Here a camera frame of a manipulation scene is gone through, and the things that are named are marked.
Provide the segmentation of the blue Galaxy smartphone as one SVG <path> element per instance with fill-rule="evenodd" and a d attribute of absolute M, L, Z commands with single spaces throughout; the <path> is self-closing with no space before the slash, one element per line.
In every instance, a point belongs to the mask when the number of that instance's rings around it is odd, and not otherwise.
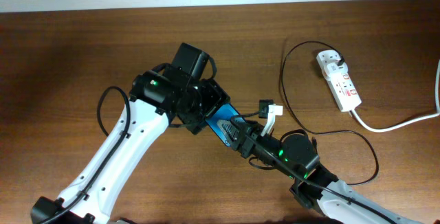
<path fill-rule="evenodd" d="M 235 124 L 245 123 L 242 117 L 236 117 L 231 123 L 231 118 L 236 115 L 239 115 L 237 110 L 231 104 L 225 104 L 210 119 L 206 120 L 217 137 L 232 150 L 237 150 L 239 147 L 239 129 Z"/>

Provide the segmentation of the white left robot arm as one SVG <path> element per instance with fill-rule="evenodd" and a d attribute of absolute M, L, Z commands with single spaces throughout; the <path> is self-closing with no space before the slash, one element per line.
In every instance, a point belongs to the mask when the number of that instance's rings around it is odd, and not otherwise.
<path fill-rule="evenodd" d="M 55 200 L 40 197 L 33 223 L 108 223 L 116 199 L 151 144 L 168 128 L 198 134 L 229 96 L 201 76 L 213 58 L 182 43 L 171 63 L 135 77 L 124 109 L 85 169 Z"/>

